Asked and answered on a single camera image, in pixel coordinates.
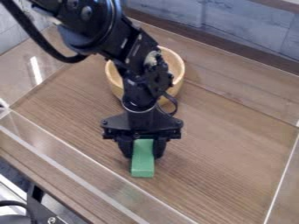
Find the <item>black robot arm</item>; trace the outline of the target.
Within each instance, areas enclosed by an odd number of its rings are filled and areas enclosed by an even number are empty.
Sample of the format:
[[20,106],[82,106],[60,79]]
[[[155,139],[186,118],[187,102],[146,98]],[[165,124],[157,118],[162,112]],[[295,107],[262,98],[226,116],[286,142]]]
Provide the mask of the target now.
[[30,0],[32,7],[58,21],[67,47],[83,56],[110,60],[123,82],[125,113],[101,121],[103,137],[118,143],[126,158],[139,140],[154,141],[150,153],[165,155],[167,143],[182,137],[183,121],[162,110],[159,100],[174,87],[162,48],[147,31],[135,26],[121,0]]

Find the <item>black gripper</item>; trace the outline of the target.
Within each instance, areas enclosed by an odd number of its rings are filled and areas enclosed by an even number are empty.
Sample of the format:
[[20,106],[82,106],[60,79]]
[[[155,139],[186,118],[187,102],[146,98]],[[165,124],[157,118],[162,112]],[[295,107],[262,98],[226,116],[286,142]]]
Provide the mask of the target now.
[[103,138],[117,140],[118,148],[126,158],[134,156],[134,140],[138,138],[154,140],[154,158],[165,155],[167,143],[182,138],[183,121],[159,108],[145,113],[126,111],[101,121]]

